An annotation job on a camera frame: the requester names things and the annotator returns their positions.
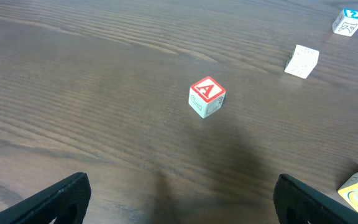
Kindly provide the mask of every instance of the red border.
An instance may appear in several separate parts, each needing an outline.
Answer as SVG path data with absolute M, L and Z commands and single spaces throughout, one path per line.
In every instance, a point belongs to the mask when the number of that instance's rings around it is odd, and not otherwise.
M 207 99 L 205 98 L 205 96 L 203 94 L 200 93 L 200 91 L 198 91 L 195 86 L 200 84 L 201 82 L 207 80 L 207 79 L 210 79 L 215 85 L 217 85 L 220 89 L 222 89 L 222 91 L 220 91 L 219 93 L 217 93 L 216 95 L 212 96 L 211 98 Z M 206 102 L 206 103 L 209 103 L 213 100 L 215 100 L 218 96 L 222 95 L 223 93 L 226 92 L 226 90 L 217 82 L 215 81 L 215 79 L 213 79 L 212 77 L 205 77 L 203 78 L 202 80 L 192 84 L 191 88 Z

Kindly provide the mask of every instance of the blue and white block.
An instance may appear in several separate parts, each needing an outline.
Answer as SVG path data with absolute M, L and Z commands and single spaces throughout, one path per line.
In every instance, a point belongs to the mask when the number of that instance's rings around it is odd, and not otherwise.
M 358 29 L 358 10 L 343 9 L 333 23 L 335 34 L 351 37 Z

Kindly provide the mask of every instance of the wooden table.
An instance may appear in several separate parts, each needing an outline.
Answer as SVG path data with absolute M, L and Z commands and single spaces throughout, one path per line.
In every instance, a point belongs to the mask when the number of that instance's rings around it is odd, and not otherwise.
M 278 223 L 288 173 L 344 202 L 358 170 L 358 31 L 330 0 L 0 0 L 0 211 L 74 172 L 85 223 Z M 306 80 L 296 44 L 320 51 Z M 205 76 L 226 90 L 201 119 Z

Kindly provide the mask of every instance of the black plastic part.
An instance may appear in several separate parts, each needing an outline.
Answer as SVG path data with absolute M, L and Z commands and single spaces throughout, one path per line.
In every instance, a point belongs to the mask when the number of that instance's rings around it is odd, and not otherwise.
M 0 224 L 80 224 L 91 198 L 85 173 L 75 173 L 0 212 Z
M 358 213 L 288 174 L 281 174 L 273 201 L 281 224 L 358 224 Z

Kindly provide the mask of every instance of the drawing on block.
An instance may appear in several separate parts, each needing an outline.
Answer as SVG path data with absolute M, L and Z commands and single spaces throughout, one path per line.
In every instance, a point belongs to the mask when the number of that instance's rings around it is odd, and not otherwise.
M 201 111 L 201 109 L 203 109 L 203 107 L 196 102 L 196 97 L 195 97 L 195 96 L 191 95 L 191 96 L 190 96 L 190 99 L 191 99 L 191 101 L 197 106 L 197 108 L 198 108 L 200 111 Z
M 216 111 L 222 105 L 222 102 L 223 102 L 223 97 L 221 96 L 218 98 L 218 100 L 211 103 L 211 105 L 206 109 L 206 113 L 210 114 L 210 113 Z
M 342 26 L 338 29 L 338 31 L 347 29 L 349 31 L 349 33 L 352 33 L 356 27 L 357 27 L 357 24 L 350 24 L 350 23 L 344 22 L 342 24 Z

